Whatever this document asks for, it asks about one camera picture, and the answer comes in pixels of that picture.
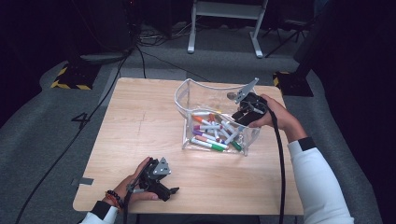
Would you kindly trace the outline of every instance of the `metal bracket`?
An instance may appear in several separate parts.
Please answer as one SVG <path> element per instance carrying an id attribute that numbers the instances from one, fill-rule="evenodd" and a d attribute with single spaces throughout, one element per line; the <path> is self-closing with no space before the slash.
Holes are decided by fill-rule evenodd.
<path id="1" fill-rule="evenodd" d="M 259 81 L 257 77 L 254 78 L 253 81 L 251 81 L 249 84 L 247 84 L 244 88 L 242 88 L 238 93 L 236 94 L 236 97 L 234 99 L 236 104 L 239 104 L 245 97 L 250 93 L 251 90 L 253 90 L 254 86 L 256 83 Z"/>
<path id="2" fill-rule="evenodd" d="M 157 167 L 155 167 L 153 173 L 155 175 L 170 175 L 171 169 L 169 169 L 168 162 L 163 157 L 160 162 L 158 163 Z"/>

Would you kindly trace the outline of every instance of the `black equipment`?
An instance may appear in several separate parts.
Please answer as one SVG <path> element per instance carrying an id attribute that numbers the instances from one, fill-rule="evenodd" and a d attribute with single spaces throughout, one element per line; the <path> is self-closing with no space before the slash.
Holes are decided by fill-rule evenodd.
<path id="1" fill-rule="evenodd" d="M 171 194 L 175 194 L 179 188 L 168 189 L 160 180 L 171 174 L 168 163 L 165 158 L 160 161 L 150 158 L 148 165 L 139 177 L 139 187 L 146 191 L 154 192 L 158 198 L 166 202 Z"/>
<path id="2" fill-rule="evenodd" d="M 232 115 L 235 122 L 248 126 L 250 122 L 262 118 L 267 112 L 267 101 L 250 92 L 239 103 L 238 111 Z"/>

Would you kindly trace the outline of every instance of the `person's right hand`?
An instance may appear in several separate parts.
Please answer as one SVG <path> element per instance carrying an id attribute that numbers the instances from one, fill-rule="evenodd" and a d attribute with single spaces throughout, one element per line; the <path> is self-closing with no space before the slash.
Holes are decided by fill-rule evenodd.
<path id="1" fill-rule="evenodd" d="M 260 95 L 260 97 L 266 100 L 268 107 L 274 111 L 274 114 L 277 118 L 277 126 L 280 130 L 285 132 L 289 142 L 307 137 L 303 126 L 300 124 L 300 121 L 297 120 L 297 118 L 295 118 L 285 108 L 285 106 L 281 105 L 278 101 L 265 94 Z M 261 119 L 251 122 L 248 127 L 258 128 L 264 125 L 274 127 L 271 114 L 269 112 L 267 112 Z"/>

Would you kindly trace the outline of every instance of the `person's left hand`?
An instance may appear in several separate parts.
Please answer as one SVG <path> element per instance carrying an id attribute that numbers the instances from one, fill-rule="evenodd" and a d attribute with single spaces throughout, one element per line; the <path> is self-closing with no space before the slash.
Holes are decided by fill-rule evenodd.
<path id="1" fill-rule="evenodd" d="M 128 175 L 125 179 L 123 179 L 115 188 L 114 191 L 120 196 L 120 198 L 124 201 L 124 198 L 127 193 L 127 187 L 129 184 L 132 184 L 134 180 L 137 178 L 139 175 L 140 171 L 143 170 L 145 165 L 149 162 L 150 157 L 145 158 L 140 164 L 137 166 L 136 171 L 134 172 L 133 175 Z M 134 193 L 132 194 L 130 202 L 135 202 L 135 201 L 152 201 L 152 200 L 158 200 L 158 195 L 153 193 L 153 192 L 140 192 L 140 193 Z M 104 198 L 102 200 L 103 202 L 109 203 L 110 205 L 114 206 L 115 204 L 109 200 L 108 198 Z"/>

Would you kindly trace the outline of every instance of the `black cable on floor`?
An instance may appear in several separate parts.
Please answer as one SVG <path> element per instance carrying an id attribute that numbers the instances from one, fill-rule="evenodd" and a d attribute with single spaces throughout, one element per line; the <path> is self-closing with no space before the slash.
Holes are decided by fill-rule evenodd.
<path id="1" fill-rule="evenodd" d="M 138 46 L 136 46 L 136 48 L 137 48 L 137 50 L 139 50 L 140 57 L 142 58 L 143 76 L 144 76 L 145 78 L 147 78 L 147 77 L 146 77 L 146 63 L 145 63 L 145 58 L 143 57 L 142 50 L 140 50 L 140 48 L 139 48 Z"/>
<path id="2" fill-rule="evenodd" d="M 15 221 L 15 224 L 18 224 L 21 220 L 21 217 L 23 215 L 24 210 L 26 209 L 27 204 L 30 202 L 30 200 L 33 198 L 33 195 L 35 195 L 35 192 L 38 190 L 38 188 L 40 187 L 40 185 L 43 183 L 43 181 L 47 178 L 47 176 L 50 174 L 50 172 L 52 171 L 52 169 L 55 167 L 55 165 L 61 160 L 61 158 L 64 156 L 64 154 L 69 150 L 69 148 L 73 145 L 73 143 L 76 141 L 76 139 L 78 138 L 78 136 L 81 134 L 82 130 L 84 129 L 84 127 L 87 125 L 88 121 L 92 118 L 93 114 L 95 114 L 95 112 L 98 110 L 98 108 L 102 105 L 103 101 L 107 98 L 107 96 L 109 95 L 111 89 L 113 88 L 113 85 L 115 84 L 116 80 L 117 80 L 117 76 L 120 73 L 120 70 L 122 68 L 122 65 L 125 63 L 126 59 L 129 57 L 129 55 L 131 55 L 131 52 L 129 52 L 129 54 L 119 63 L 118 66 L 118 71 L 117 74 L 114 77 L 113 82 L 111 83 L 110 88 L 108 89 L 105 97 L 102 99 L 102 101 L 96 106 L 96 108 L 91 112 L 91 114 L 89 115 L 89 117 L 82 123 L 82 126 L 78 129 L 78 132 L 75 134 L 75 136 L 73 137 L 73 139 L 70 141 L 70 143 L 67 145 L 67 147 L 64 149 L 64 151 L 62 152 L 62 154 L 58 157 L 58 159 L 56 159 L 56 161 L 51 165 L 51 167 L 48 169 L 48 171 L 43 175 L 43 177 L 41 177 L 40 181 L 38 181 L 38 183 L 35 185 L 35 188 L 32 190 L 32 192 L 30 193 L 29 197 L 26 199 L 25 203 L 23 204 L 23 207 L 21 208 L 20 213 L 18 214 L 17 220 Z"/>
<path id="3" fill-rule="evenodd" d="M 207 82 L 210 82 L 210 80 L 208 80 L 207 78 L 201 77 L 201 76 L 199 76 L 199 75 L 197 75 L 197 74 L 195 74 L 195 73 L 193 73 L 193 72 L 190 72 L 189 70 L 186 70 L 186 69 L 184 69 L 184 68 L 182 68 L 182 67 L 180 67 L 180 66 L 177 66 L 177 65 L 175 65 L 175 64 L 173 64 L 173 63 L 169 63 L 169 62 L 167 62 L 167 61 L 165 61 L 165 60 L 162 60 L 162 59 L 160 59 L 159 57 L 157 57 L 157 56 L 155 56 L 155 55 L 146 53 L 145 51 L 141 51 L 141 52 L 144 53 L 144 54 L 146 54 L 146 55 L 148 55 L 148 56 L 151 56 L 151 57 L 157 59 L 158 61 L 161 61 L 161 62 L 163 62 L 163 63 L 168 63 L 168 64 L 170 64 L 170 65 L 172 65 L 172 66 L 174 66 L 174 67 L 176 67 L 176 68 L 178 68 L 178 69 L 180 69 L 180 70 L 186 71 L 187 73 L 190 73 L 190 74 L 192 74 L 192 75 L 195 75 L 195 76 L 197 76 L 197 77 L 200 77 L 201 79 L 203 79 L 203 80 L 205 80 L 205 81 L 207 81 Z"/>

